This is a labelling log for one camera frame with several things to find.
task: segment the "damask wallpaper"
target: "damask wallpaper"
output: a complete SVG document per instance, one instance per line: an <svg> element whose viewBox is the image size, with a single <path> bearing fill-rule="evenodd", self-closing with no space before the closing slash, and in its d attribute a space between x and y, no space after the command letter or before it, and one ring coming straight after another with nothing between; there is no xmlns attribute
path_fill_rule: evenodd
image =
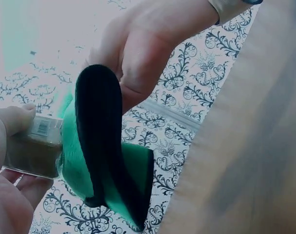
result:
<svg viewBox="0 0 296 234"><path fill-rule="evenodd" d="M106 0L107 9L122 12L133 0ZM171 55L150 103L167 106L162 115L153 105L133 108L123 118L122 140L155 151L155 178L146 234L155 234L165 214L179 174L195 136L211 108L248 35L258 7L252 8L222 27L211 27L186 40ZM94 8L87 27L97 33L100 7ZM37 112L53 115L54 94L73 81L78 58L86 43L79 37L67 39L56 48L54 59L35 60L0 77L0 106L34 102ZM174 121L173 116L181 121ZM186 120L195 127L186 126ZM62 181L55 180L36 210L31 234L131 234L137 230L120 215L105 208L91 209L82 204Z"/></svg>

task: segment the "beige curtain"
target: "beige curtain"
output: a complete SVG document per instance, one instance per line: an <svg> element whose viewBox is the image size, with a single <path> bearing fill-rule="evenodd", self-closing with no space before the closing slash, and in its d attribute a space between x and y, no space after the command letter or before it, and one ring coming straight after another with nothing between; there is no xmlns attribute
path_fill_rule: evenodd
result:
<svg viewBox="0 0 296 234"><path fill-rule="evenodd" d="M159 234L296 234L296 0L266 0Z"/></svg>

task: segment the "wrist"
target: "wrist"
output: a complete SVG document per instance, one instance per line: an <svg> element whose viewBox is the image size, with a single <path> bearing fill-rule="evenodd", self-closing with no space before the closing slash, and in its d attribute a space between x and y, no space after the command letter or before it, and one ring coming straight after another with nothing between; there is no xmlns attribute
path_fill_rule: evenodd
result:
<svg viewBox="0 0 296 234"><path fill-rule="evenodd" d="M146 0L136 9L135 24L177 46L216 24L219 16L208 0Z"/></svg>

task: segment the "barcode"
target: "barcode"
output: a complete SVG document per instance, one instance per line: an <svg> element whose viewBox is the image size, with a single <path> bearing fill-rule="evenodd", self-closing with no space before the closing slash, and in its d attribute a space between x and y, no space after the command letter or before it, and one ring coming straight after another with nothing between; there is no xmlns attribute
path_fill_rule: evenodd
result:
<svg viewBox="0 0 296 234"><path fill-rule="evenodd" d="M40 121L36 134L42 135L45 137L48 136L49 124L50 124L49 121L46 121L46 120Z"/></svg>

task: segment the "hand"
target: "hand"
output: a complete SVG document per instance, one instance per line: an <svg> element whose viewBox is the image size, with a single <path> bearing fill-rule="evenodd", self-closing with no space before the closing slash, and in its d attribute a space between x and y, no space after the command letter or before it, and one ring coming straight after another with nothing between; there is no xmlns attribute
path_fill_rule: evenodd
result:
<svg viewBox="0 0 296 234"><path fill-rule="evenodd" d="M35 117L35 106L0 109L0 170L6 154L6 138L27 129ZM0 234L28 234L33 213L52 181L4 170L0 173Z"/></svg>
<svg viewBox="0 0 296 234"><path fill-rule="evenodd" d="M125 113L148 98L178 44L217 21L207 0L144 0L107 25L83 68L102 64L115 72Z"/></svg>

